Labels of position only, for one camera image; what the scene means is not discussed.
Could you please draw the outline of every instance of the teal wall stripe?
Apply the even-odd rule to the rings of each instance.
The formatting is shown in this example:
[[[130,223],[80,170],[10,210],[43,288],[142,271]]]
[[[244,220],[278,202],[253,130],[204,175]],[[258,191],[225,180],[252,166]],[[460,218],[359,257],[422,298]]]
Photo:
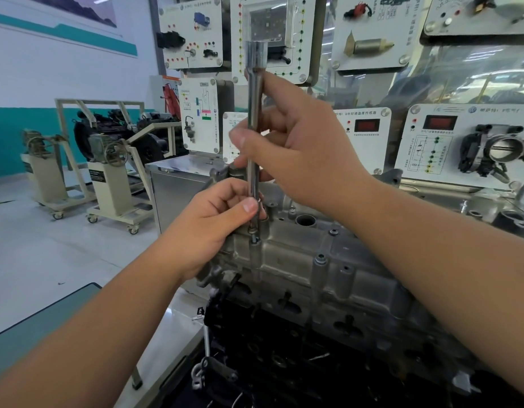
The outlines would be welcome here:
[[[75,160],[79,163],[86,162],[75,144],[73,137],[73,119],[78,119],[78,108],[64,109],[65,120],[68,122],[69,144]],[[107,115],[109,109],[92,109],[93,112]],[[139,119],[139,110],[128,109],[133,121]],[[0,176],[23,173],[24,164],[20,154],[26,151],[22,144],[21,133],[24,129],[37,130],[43,136],[61,134],[58,114],[56,109],[48,108],[16,108],[0,107]],[[62,152],[64,165],[65,155]]]
[[[113,39],[112,37],[103,36],[91,31],[81,30],[66,24],[59,24],[56,27],[48,27],[42,24],[21,20],[19,18],[5,16],[4,14],[0,14],[0,24],[34,31],[36,33],[47,34],[49,36],[60,37],[66,40],[77,41],[91,46],[106,48],[107,50],[113,50],[120,53],[131,54],[134,56],[137,55],[137,47],[135,44]]]

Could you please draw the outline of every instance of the blue electrical component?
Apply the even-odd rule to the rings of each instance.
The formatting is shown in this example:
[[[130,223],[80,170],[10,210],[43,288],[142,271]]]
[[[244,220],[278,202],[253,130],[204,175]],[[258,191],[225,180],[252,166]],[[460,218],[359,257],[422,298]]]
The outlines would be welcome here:
[[[207,27],[209,25],[209,17],[205,17],[202,13],[194,13],[194,22],[200,26]]]

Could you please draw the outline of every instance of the hand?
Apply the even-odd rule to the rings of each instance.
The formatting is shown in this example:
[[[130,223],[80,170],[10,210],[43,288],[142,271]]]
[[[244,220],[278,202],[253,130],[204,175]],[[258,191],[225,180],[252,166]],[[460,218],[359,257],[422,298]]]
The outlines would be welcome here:
[[[267,72],[264,93],[276,106],[263,110],[260,131],[271,131],[263,137],[247,129],[247,119],[239,123],[230,132],[241,152],[234,165],[254,160],[264,168],[260,180],[275,178],[294,201],[331,215],[344,189],[371,176],[329,104]]]
[[[217,254],[226,236],[258,212],[244,180],[229,178],[198,193],[150,247],[150,256],[179,272],[182,281],[195,277]],[[260,219],[266,213],[260,211]]]

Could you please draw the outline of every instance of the digital display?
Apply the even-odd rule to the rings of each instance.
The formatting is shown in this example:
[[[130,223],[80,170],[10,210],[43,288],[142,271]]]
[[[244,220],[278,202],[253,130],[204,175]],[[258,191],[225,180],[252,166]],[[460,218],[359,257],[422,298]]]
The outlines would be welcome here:
[[[354,131],[379,131],[378,118],[359,118],[354,122]]]
[[[428,115],[425,125],[422,127],[427,130],[453,130],[458,116],[433,116]]]

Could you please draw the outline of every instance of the engine block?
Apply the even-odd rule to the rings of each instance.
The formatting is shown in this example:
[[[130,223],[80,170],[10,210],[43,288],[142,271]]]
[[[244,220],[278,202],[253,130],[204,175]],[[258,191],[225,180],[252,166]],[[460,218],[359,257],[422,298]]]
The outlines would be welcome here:
[[[381,180],[397,184],[400,173]],[[210,283],[243,308],[263,309],[372,355],[397,378],[415,374],[471,392],[470,375],[485,369],[482,363],[361,240],[294,203],[276,184],[260,184],[260,190],[268,214],[260,239],[253,242],[247,227],[239,228],[198,276],[200,286]]]

